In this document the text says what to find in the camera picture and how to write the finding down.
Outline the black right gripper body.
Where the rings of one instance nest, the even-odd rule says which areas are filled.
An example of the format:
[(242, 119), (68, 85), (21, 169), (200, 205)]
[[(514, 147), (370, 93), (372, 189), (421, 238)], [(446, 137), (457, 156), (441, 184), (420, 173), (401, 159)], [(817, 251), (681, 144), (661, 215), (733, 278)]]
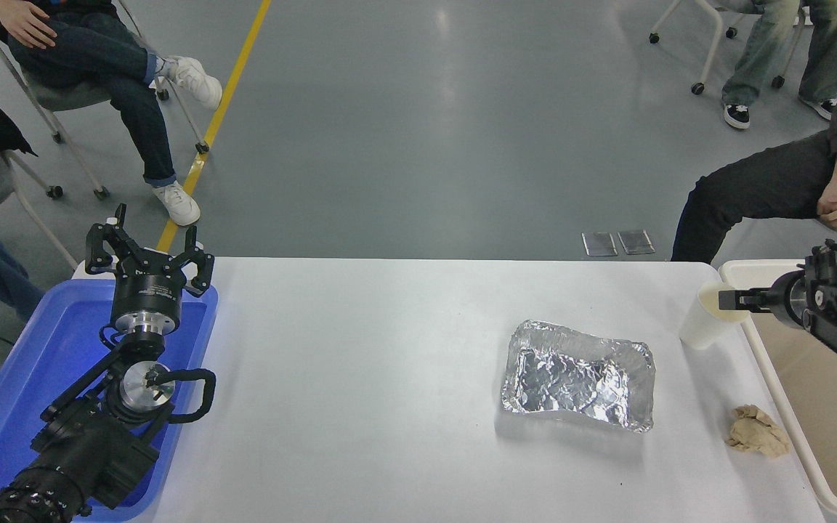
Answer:
[(781, 323), (803, 328), (803, 272), (786, 272), (768, 291), (768, 308)]

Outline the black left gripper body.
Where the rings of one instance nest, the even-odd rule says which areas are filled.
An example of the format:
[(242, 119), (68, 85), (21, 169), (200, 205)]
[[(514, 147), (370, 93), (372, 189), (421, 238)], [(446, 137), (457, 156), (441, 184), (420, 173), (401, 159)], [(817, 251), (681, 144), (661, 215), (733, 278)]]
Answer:
[(129, 324), (129, 317), (140, 312), (159, 315), (157, 324), (179, 324), (185, 277), (172, 259), (153, 259), (148, 265), (136, 259), (119, 259), (114, 275), (114, 324)]

